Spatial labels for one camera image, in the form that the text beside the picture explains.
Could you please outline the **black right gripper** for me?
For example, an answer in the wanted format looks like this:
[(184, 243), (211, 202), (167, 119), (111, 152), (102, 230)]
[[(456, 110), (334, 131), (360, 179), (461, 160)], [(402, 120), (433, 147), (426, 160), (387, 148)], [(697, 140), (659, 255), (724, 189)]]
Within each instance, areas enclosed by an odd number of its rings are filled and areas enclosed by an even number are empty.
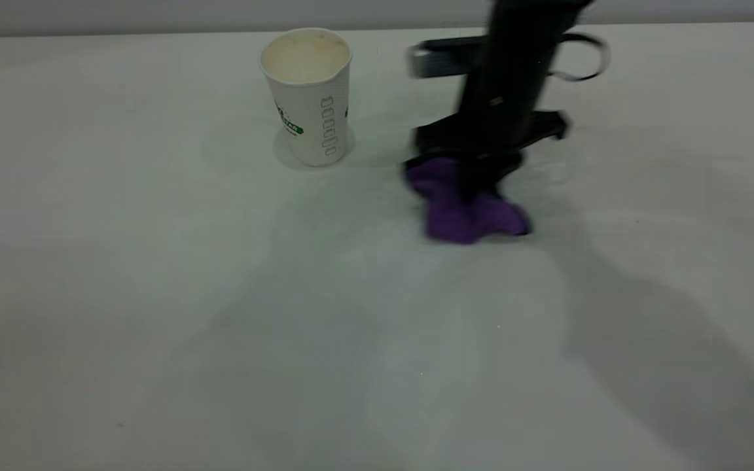
[(455, 113), (415, 130), (415, 167), (434, 159), (458, 163), (459, 196), (473, 202), (480, 194), (500, 194), (503, 179), (524, 164), (522, 150), (545, 138), (563, 139), (569, 122), (562, 111), (537, 104), (549, 62), (416, 62), (415, 77), (464, 75)]

